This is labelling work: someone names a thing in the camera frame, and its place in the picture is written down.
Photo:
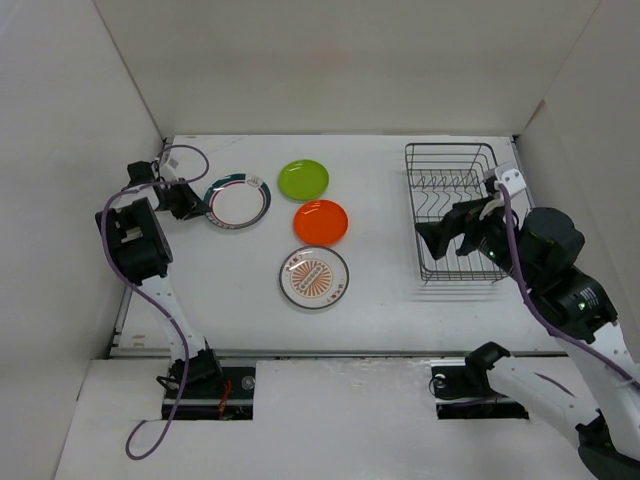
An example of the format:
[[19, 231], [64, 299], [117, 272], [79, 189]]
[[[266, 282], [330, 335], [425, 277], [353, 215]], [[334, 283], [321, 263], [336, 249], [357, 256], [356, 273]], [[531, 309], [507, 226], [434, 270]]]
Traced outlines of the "green rimmed white plate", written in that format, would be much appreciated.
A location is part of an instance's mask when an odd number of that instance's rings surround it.
[[271, 191], [261, 178], [248, 173], [234, 173], [217, 179], [207, 189], [205, 213], [213, 225], [238, 230], [257, 224], [271, 205]]

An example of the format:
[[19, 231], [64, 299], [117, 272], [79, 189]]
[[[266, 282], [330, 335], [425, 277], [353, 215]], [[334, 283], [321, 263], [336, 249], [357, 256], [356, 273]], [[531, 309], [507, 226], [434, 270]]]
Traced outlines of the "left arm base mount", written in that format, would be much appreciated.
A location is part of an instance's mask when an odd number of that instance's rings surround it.
[[255, 365], [227, 365], [225, 377], [217, 384], [211, 381], [187, 385], [175, 420], [245, 421], [253, 419], [256, 386]]

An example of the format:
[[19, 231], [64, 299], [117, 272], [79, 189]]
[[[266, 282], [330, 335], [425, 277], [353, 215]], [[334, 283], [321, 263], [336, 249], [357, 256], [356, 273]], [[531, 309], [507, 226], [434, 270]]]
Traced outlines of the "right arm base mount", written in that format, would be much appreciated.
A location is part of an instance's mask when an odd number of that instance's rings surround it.
[[432, 364], [429, 391], [439, 420], [529, 419], [525, 407], [477, 382], [462, 364]]

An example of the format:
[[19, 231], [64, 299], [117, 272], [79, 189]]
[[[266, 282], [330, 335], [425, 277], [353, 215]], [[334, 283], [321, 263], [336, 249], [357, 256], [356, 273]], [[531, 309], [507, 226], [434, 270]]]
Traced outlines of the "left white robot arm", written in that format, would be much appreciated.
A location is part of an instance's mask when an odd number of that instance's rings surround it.
[[129, 183], [108, 209], [95, 214], [106, 258], [117, 275], [155, 308], [156, 319], [169, 342], [169, 376], [158, 379], [195, 389], [204, 397], [223, 387], [224, 373], [204, 335], [189, 325], [169, 277], [173, 255], [157, 219], [169, 212], [178, 220], [205, 214], [205, 204], [182, 182], [161, 186], [162, 178], [149, 162], [127, 166]]

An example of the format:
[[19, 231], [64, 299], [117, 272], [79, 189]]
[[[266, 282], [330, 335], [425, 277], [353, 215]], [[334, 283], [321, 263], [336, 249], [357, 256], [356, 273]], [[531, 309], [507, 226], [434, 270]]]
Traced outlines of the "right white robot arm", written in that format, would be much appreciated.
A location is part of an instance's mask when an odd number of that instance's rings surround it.
[[491, 200], [460, 202], [416, 232], [434, 259], [460, 237], [456, 253], [479, 252], [518, 285], [532, 316], [565, 349], [592, 398], [582, 401], [487, 342], [458, 364], [432, 367], [430, 389], [457, 411], [506, 397], [545, 421], [578, 452], [597, 479], [639, 476], [639, 365], [626, 348], [618, 314], [602, 285], [575, 267], [585, 238], [569, 216], [534, 208], [519, 219], [510, 207], [484, 213]]

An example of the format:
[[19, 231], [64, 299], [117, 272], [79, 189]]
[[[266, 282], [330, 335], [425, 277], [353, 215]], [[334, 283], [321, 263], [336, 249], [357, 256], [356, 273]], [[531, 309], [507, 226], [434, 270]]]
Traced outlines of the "orange sunburst patterned plate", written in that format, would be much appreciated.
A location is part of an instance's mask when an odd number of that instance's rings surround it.
[[346, 261], [334, 250], [305, 246], [291, 252], [283, 261], [278, 283], [284, 297], [304, 310], [331, 307], [346, 293], [350, 271]]

